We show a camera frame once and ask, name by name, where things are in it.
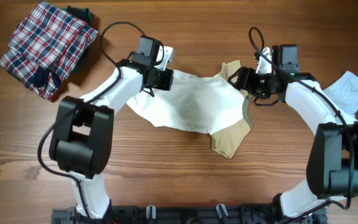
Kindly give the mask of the white and tan t-shirt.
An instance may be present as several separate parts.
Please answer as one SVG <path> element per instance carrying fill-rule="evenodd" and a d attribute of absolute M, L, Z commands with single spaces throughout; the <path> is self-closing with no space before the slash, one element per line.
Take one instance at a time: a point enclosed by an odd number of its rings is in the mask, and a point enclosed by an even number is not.
<path fill-rule="evenodd" d="M 252 129 L 248 92 L 227 81 L 240 67 L 238 60 L 223 63 L 213 77 L 176 70 L 170 91 L 142 92 L 127 105 L 155 127 L 209 134 L 212 150 L 230 159 Z"/>

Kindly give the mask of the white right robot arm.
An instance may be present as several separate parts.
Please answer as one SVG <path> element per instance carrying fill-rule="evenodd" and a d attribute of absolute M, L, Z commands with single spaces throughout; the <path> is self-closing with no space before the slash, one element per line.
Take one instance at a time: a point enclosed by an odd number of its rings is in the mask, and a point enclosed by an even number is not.
<path fill-rule="evenodd" d="M 228 82 L 258 98 L 277 95 L 314 134 L 306 179 L 274 198 L 276 221 L 293 222 L 330 204 L 349 209 L 358 196 L 358 121 L 347 118 L 310 73 L 257 73 L 241 67 Z"/>

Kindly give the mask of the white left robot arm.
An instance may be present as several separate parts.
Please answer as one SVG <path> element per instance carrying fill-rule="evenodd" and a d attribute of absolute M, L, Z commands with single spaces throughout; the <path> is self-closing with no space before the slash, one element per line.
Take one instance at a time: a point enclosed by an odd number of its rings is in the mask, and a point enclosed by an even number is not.
<path fill-rule="evenodd" d="M 130 63 L 115 68 L 95 91 L 62 99 L 47 132 L 52 135 L 49 157 L 58 164 L 56 174 L 68 177 L 75 191 L 76 205 L 66 210 L 69 222 L 112 221 L 103 170 L 111 154 L 114 116 L 143 89 L 169 90 L 172 83 L 170 68 Z"/>

